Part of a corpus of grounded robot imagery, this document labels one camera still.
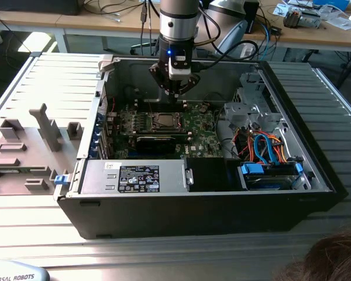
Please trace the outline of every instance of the floor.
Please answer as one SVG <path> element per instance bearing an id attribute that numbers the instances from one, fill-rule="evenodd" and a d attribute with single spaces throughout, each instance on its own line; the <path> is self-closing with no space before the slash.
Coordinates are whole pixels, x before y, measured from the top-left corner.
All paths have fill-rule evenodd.
<path id="1" fill-rule="evenodd" d="M 16 32 L 15 36 L 9 32 L 2 33 L 4 42 L 0 45 L 0 96 L 28 58 L 29 53 L 16 51 L 21 45 L 18 39 L 24 41 L 28 35 L 29 33 L 25 32 Z M 68 42 L 73 53 L 105 53 L 102 49 L 100 37 L 73 35 L 68 36 Z M 134 38 L 108 38 L 108 46 L 116 54 L 129 54 L 130 46 L 139 43 L 140 40 Z M 288 50 L 285 61 L 300 61 L 304 53 L 305 51 L 301 49 Z M 149 55 L 149 48 L 144 48 L 144 55 Z M 343 63 L 343 60 L 340 57 L 335 52 L 321 50 L 318 54 L 311 56 L 309 63 L 313 67 L 319 67 L 332 82 L 335 82 L 342 71 L 340 65 Z M 340 91 L 351 103 L 351 75 Z"/>

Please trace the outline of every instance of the white sticker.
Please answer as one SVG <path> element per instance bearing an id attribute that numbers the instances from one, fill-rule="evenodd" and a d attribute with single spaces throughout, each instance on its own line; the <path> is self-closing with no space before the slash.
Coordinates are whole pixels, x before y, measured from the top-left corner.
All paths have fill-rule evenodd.
<path id="1" fill-rule="evenodd" d="M 105 162 L 104 170 L 118 170 L 121 165 L 121 162 Z"/>

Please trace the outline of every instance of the motherboard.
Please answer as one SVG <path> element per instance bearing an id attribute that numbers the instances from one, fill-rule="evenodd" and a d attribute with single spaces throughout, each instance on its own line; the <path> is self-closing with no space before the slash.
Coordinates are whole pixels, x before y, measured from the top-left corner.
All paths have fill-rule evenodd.
<path id="1" fill-rule="evenodd" d="M 219 108 L 207 103 L 158 107 L 126 104 L 113 120 L 114 159 L 222 157 L 215 133 Z"/>

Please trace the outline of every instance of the white paper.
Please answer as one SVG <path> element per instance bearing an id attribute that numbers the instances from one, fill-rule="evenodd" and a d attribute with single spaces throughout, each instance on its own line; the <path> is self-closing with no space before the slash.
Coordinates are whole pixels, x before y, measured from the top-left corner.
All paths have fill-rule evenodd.
<path id="1" fill-rule="evenodd" d="M 331 25 L 334 25 L 337 28 L 341 28 L 343 30 L 351 29 L 351 20 L 345 18 L 330 19 L 327 21 L 327 23 L 330 23 Z"/>
<path id="2" fill-rule="evenodd" d="M 288 7 L 290 6 L 286 4 L 277 4 L 273 11 L 273 15 L 285 17 L 288 12 Z"/>
<path id="3" fill-rule="evenodd" d="M 290 7 L 295 8 L 296 10 L 299 10 L 299 11 L 305 11 L 304 8 L 299 8 L 294 5 L 277 4 L 276 8 L 273 11 L 273 15 L 285 17 Z"/>

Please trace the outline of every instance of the table surface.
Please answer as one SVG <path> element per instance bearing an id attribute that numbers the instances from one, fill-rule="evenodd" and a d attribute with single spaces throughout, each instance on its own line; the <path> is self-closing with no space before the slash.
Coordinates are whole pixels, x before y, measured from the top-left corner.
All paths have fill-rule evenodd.
<path id="1" fill-rule="evenodd" d="M 0 19 L 7 25 L 56 27 L 59 13 L 3 12 Z"/>
<path id="2" fill-rule="evenodd" d="M 114 4 L 120 2 L 118 0 L 100 0 L 100 6 Z M 298 44 L 318 44 L 351 47 L 351 30 L 342 30 L 336 28 L 326 22 L 322 22 L 319 29 L 298 28 L 290 29 L 283 26 L 283 17 L 272 15 L 274 7 L 278 0 L 266 0 L 262 8 L 266 18 L 272 25 L 282 28 L 282 34 L 279 42 L 282 43 L 298 43 Z M 122 5 L 115 5 L 106 8 L 105 11 L 113 12 L 138 2 L 128 0 Z M 88 9 L 99 12 L 97 0 L 92 0 L 87 6 Z M 67 16 L 49 13 L 30 13 L 30 12 L 2 12 L 0 18 L 7 24 L 12 25 L 30 25 L 30 26 L 53 26 L 58 28 L 75 28 L 75 29 L 91 29 L 105 31 L 121 31 L 121 32 L 140 32 L 140 12 L 141 7 L 128 9 L 120 12 L 120 16 L 111 15 L 113 18 L 120 18 L 121 22 L 109 19 L 107 15 L 95 15 L 86 10 L 82 10 L 78 16 Z M 348 7 L 347 13 L 351 13 L 351 5 Z M 246 34 L 244 39 L 263 40 L 264 34 L 261 26 L 255 25 L 252 34 Z M 152 12 L 152 31 L 159 33 L 159 19 Z M 149 21 L 144 26 L 144 32 L 149 32 Z"/>

